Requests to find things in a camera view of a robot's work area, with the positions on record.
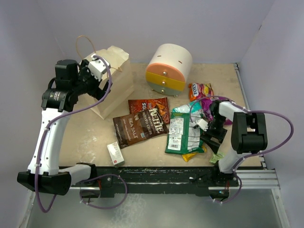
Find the light green snack packet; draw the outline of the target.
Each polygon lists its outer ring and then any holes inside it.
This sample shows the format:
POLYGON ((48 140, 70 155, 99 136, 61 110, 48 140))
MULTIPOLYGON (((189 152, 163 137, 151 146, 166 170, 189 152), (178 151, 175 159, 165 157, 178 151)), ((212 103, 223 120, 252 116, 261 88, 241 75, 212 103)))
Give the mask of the light green snack packet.
POLYGON ((216 162, 218 162, 219 160, 221 160, 222 158, 224 158, 224 154, 221 152, 217 152, 217 153, 213 153, 212 157, 210 158, 209 162, 212 164, 215 164, 216 162))

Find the white paper bag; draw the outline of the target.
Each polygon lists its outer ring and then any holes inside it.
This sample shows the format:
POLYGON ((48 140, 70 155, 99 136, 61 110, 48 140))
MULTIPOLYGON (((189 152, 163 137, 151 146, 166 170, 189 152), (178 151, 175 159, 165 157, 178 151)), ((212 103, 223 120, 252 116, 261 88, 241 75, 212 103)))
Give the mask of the white paper bag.
POLYGON ((85 95, 85 105, 94 105, 91 110, 95 112, 98 116, 105 119, 110 115, 112 111, 120 107, 122 102, 134 92, 133 76, 131 71, 131 63, 129 59, 129 54, 123 49, 110 46, 107 49, 97 50, 92 41, 85 35, 78 36, 76 39, 76 51, 82 60, 91 61, 91 55, 102 60, 107 60, 111 67, 107 68, 107 72, 103 75, 103 80, 101 81, 99 87, 103 89, 106 81, 111 77, 113 85, 111 86, 111 92, 107 95, 105 100, 98 105, 95 103, 97 100, 90 95, 85 95), (93 53, 84 57, 81 50, 78 47, 78 41, 80 38, 86 38, 90 42, 93 53))

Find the yellow snack packet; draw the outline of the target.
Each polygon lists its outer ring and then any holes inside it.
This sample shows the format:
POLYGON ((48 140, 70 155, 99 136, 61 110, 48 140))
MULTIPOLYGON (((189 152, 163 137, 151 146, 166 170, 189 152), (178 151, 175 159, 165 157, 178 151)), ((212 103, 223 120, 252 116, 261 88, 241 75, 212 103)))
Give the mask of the yellow snack packet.
POLYGON ((197 151, 197 152, 190 152, 190 153, 187 153, 187 154, 183 154, 182 155, 182 158, 185 162, 188 162, 189 160, 191 160, 194 156, 196 156, 197 154, 199 153, 205 153, 207 152, 207 148, 203 145, 201 148, 200 148, 200 151, 197 151))

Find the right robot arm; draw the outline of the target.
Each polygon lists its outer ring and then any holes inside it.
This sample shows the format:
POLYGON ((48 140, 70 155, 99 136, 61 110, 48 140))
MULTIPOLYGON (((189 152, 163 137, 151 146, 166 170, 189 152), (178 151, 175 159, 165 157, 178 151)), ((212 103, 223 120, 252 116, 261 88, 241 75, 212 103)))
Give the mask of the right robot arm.
POLYGON ((218 162, 219 170, 211 174, 212 182, 222 186, 244 160, 267 147, 266 120, 263 112, 252 112, 227 97, 212 93, 198 94, 187 105, 174 108, 166 127, 160 109, 133 111, 113 119, 117 141, 107 145, 113 165, 124 162, 121 149, 166 133, 165 152, 188 155, 203 151, 206 144, 217 154, 231 123, 232 151, 218 162))

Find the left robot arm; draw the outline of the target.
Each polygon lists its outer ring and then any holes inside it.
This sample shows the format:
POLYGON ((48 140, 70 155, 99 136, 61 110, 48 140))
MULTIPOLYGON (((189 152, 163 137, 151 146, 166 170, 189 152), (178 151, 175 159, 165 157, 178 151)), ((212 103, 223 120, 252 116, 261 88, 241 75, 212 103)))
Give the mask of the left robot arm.
POLYGON ((17 182, 27 189, 39 193, 66 195, 70 186, 83 182, 86 186, 97 183, 96 167, 89 163, 60 169, 59 154, 64 132, 74 105, 81 95, 88 94, 98 103, 110 92, 112 80, 99 85, 103 76, 110 72, 110 63, 104 58, 92 56, 83 59, 60 60, 55 65, 55 77, 42 95, 42 120, 35 152, 26 171, 19 172, 17 182))

